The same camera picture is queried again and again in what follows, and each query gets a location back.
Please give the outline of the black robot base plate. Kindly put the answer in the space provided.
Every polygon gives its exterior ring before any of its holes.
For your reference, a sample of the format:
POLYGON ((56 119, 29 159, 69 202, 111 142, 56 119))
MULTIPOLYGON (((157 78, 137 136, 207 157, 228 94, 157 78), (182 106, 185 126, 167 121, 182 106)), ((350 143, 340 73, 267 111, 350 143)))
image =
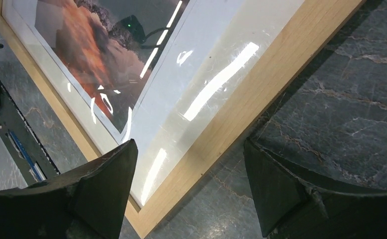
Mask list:
POLYGON ((1 81, 0 138, 27 184, 60 174, 1 81))

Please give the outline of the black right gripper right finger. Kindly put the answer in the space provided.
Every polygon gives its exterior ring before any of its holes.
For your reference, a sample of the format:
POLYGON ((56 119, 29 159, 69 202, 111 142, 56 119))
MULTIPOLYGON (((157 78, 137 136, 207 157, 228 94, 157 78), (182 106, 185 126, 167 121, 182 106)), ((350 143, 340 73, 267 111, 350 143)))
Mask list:
POLYGON ((244 162, 263 238, 387 239, 387 190, 321 175, 250 139, 244 162))

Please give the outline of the wooden picture frame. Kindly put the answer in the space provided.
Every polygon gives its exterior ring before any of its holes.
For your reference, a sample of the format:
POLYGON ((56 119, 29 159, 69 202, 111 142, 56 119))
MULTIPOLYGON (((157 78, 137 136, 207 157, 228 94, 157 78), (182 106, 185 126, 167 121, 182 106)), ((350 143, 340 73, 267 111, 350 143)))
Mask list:
POLYGON ((55 113, 37 129, 60 172, 129 139, 138 162, 126 217, 141 238, 164 219, 363 4, 361 0, 188 0, 135 106, 126 140, 115 140, 33 35, 3 15, 0 60, 18 67, 15 99, 55 113))

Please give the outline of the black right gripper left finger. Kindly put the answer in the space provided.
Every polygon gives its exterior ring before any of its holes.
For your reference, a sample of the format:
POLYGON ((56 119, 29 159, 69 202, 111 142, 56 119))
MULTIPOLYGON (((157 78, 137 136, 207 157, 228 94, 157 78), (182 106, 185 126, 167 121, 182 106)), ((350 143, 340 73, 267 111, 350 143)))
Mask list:
POLYGON ((51 179, 0 191, 0 239, 117 239, 134 177, 135 140, 51 179))

